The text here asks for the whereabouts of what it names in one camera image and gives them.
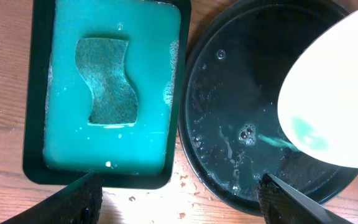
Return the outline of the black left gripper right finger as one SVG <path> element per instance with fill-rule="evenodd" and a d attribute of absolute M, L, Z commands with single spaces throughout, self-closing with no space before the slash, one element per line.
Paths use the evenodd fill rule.
<path fill-rule="evenodd" d="M 272 174 L 259 180 L 258 200 L 268 224 L 352 224 Z"/>

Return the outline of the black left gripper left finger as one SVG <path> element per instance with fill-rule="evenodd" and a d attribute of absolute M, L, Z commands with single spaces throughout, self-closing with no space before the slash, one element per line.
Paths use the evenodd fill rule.
<path fill-rule="evenodd" d="M 3 224 L 97 224 L 102 204 L 102 183 L 92 172 Z"/>

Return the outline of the white plate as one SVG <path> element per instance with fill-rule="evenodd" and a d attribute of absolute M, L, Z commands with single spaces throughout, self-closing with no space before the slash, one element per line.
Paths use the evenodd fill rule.
<path fill-rule="evenodd" d="M 358 168 L 358 10 L 299 56 L 281 87 L 278 118 L 301 152 Z"/>

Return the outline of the green scrubbing sponge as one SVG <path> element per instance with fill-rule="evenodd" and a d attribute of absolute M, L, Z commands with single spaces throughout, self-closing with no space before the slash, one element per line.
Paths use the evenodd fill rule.
<path fill-rule="evenodd" d="M 127 40 L 109 38 L 76 43 L 75 64 L 92 96 L 91 124 L 134 124 L 137 120 L 137 93 L 125 71 L 128 44 Z"/>

